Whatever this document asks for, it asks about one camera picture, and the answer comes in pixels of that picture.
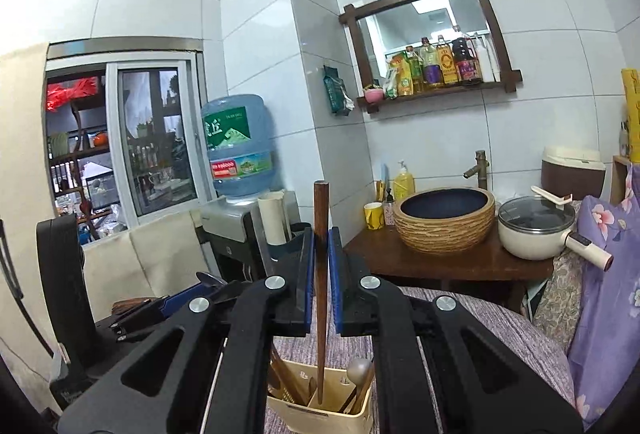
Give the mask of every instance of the mirror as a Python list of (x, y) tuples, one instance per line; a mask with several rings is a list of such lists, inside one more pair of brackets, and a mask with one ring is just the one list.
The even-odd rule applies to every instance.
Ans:
[(409, 45), (419, 48), (422, 37), (435, 44), (438, 35), (442, 35), (450, 42), (456, 25), (469, 35), (490, 34), (478, 0), (417, 0), (370, 15), (358, 23), (373, 77), (381, 83), (391, 57)]

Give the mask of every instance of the woven basin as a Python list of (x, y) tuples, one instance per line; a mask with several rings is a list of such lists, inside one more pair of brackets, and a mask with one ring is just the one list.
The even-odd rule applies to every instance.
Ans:
[(394, 203), (396, 229), (419, 252), (446, 255), (481, 242), (495, 217), (491, 192), (476, 188), (441, 188), (418, 192)]

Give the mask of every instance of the yellow bottle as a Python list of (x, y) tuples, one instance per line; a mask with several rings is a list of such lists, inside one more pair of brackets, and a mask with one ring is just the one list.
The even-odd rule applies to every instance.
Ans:
[(457, 83), (460, 79), (458, 78), (458, 69), (453, 61), (453, 52), (442, 35), (438, 35), (436, 51), (438, 52), (438, 61), (440, 62), (444, 83), (447, 85)]
[(404, 161), (400, 162), (400, 173), (394, 179), (394, 198), (396, 201), (415, 194), (414, 176), (407, 170)]

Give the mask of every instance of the bronze faucet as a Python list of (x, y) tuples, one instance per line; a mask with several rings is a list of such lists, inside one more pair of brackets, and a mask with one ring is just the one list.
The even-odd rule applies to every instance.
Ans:
[(471, 176), (478, 174), (478, 188), (487, 190), (486, 168), (488, 166), (489, 162), (486, 160), (486, 154), (484, 150), (476, 150), (476, 166), (466, 171), (463, 176), (469, 179), (471, 178)]

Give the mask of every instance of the utensil holder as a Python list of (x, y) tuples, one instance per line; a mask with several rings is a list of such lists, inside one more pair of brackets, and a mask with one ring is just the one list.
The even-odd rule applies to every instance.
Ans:
[[(311, 377), (318, 378), (318, 368), (284, 360), (301, 388), (307, 388)], [(371, 387), (367, 390), (359, 414), (339, 414), (338, 410), (349, 397), (354, 385), (347, 379), (345, 369), (324, 370), (324, 397), (318, 404), (318, 391), (313, 394), (308, 407), (289, 403), (278, 398), (267, 397), (271, 407), (289, 430), (298, 434), (369, 434), (373, 426), (371, 411)]]

